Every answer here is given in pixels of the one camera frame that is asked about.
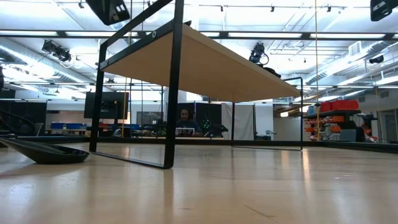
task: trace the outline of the computer monitor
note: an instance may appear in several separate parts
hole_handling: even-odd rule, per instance
[[[93,118],[95,93],[86,94],[85,118]],[[103,92],[101,100],[101,119],[127,119],[129,93]]]

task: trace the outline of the cable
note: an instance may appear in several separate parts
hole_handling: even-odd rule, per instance
[[[315,56],[317,58],[317,104],[319,104],[319,85],[318,85],[318,76],[319,76],[319,64],[318,64],[318,10],[317,10],[317,0],[315,0]],[[319,129],[319,109],[317,110],[317,139],[320,140],[320,129]]]
[[[132,0],[130,0],[130,21],[131,21],[131,13],[132,13]],[[129,46],[131,45],[131,30],[129,33]],[[126,115],[126,95],[127,95],[127,77],[124,80],[124,101],[123,101],[123,123],[122,123],[122,138],[124,138],[124,116]]]
[[[376,108],[377,108],[376,114],[377,114],[377,118],[378,118],[377,120],[379,121],[379,125],[380,125],[381,139],[384,139],[383,124],[381,122],[382,117],[381,117],[380,107],[379,107],[379,94],[377,92],[377,81],[376,81],[376,79],[374,79],[374,87],[375,87],[374,89],[376,90]]]
[[[144,127],[144,90],[142,89],[142,80],[141,80],[141,138],[143,137],[143,127]]]
[[[127,95],[127,77],[124,81],[124,97],[123,97],[123,123],[122,123],[122,138],[124,138],[124,116],[126,115],[126,95]]]

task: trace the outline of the man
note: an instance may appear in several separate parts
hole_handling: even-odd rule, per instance
[[[177,128],[195,128],[195,132],[192,136],[200,136],[201,129],[194,120],[190,119],[188,110],[181,110],[180,113],[181,120],[177,122]]]

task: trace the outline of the orange storage box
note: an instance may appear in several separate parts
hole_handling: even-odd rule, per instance
[[[331,111],[331,102],[323,102],[323,103],[321,103],[320,113],[328,112],[328,111]]]
[[[331,102],[331,110],[358,110],[358,108],[359,105],[356,100],[336,100]]]

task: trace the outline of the hanging wire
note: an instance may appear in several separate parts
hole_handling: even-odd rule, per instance
[[[315,0],[315,56],[317,60],[317,104],[319,104],[319,85],[318,85],[318,76],[319,76],[319,64],[318,64],[318,9],[317,9],[317,0]],[[317,109],[317,139],[320,140],[320,125],[319,125],[319,109]]]
[[[130,0],[130,21],[132,20],[132,0]],[[129,32],[129,46],[131,45],[131,30]],[[124,117],[126,115],[126,96],[127,96],[127,77],[124,80],[124,101],[123,101],[123,123],[122,123],[122,138],[124,138]]]
[[[142,133],[144,132],[144,90],[142,89],[142,80],[141,80],[141,138],[143,137]]]

